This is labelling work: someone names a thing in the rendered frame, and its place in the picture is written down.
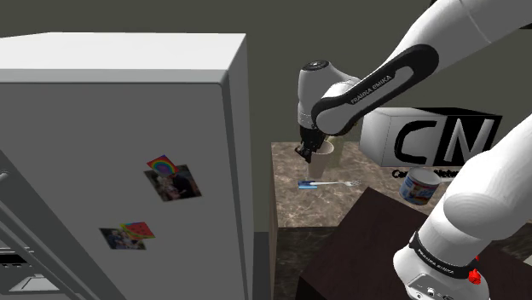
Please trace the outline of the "white box with black letters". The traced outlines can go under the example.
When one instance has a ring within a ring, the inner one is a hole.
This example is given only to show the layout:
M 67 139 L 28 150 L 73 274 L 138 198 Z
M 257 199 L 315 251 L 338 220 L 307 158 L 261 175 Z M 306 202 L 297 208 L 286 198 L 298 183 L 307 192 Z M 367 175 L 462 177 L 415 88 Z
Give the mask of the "white box with black letters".
M 502 117 L 457 107 L 379 107 L 360 150 L 383 167 L 461 166 L 491 148 Z

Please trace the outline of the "white and blue can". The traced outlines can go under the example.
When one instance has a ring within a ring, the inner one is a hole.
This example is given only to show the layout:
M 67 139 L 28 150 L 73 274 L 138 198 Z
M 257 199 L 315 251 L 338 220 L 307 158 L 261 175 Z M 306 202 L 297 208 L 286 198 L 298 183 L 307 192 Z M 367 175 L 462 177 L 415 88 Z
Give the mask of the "white and blue can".
M 407 202 L 426 205 L 441 184 L 441 178 L 424 168 L 411 168 L 400 186 L 399 194 Z

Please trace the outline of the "pale green tall cup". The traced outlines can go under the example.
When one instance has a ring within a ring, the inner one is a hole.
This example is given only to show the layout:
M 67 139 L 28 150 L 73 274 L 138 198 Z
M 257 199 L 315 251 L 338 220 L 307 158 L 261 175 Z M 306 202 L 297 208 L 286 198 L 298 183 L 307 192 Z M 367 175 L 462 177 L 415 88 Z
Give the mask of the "pale green tall cup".
M 329 161 L 329 167 L 339 167 L 339 162 L 344 149 L 345 139 L 343 136 L 329 136 L 327 140 L 333 145 L 333 151 Z

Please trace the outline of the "white refrigerator with photo magnets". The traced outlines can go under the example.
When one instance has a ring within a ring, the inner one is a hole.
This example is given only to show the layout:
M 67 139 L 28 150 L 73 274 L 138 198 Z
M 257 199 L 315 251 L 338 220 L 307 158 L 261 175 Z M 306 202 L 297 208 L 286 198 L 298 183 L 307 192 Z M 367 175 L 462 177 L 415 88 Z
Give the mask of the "white refrigerator with photo magnets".
M 0 37 L 0 300 L 252 300 L 242 33 Z

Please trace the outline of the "dark brown robot stand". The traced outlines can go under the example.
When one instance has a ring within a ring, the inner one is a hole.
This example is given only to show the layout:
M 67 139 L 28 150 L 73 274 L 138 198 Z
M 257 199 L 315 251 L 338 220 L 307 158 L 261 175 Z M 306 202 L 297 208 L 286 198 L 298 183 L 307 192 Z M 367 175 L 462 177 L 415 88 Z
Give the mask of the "dark brown robot stand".
M 300 274 L 295 300 L 410 300 L 393 256 L 427 216 L 367 188 Z M 480 255 L 492 300 L 532 300 L 532 223 Z

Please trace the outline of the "beige paper cup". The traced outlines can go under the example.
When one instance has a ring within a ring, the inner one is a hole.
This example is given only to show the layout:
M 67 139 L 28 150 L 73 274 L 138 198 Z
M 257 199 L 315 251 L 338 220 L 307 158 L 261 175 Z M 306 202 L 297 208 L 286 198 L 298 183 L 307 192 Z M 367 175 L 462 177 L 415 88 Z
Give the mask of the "beige paper cup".
M 311 162 L 308 164 L 308 176 L 312 179 L 321 178 L 334 151 L 334 145 L 324 141 L 321 147 L 312 153 Z

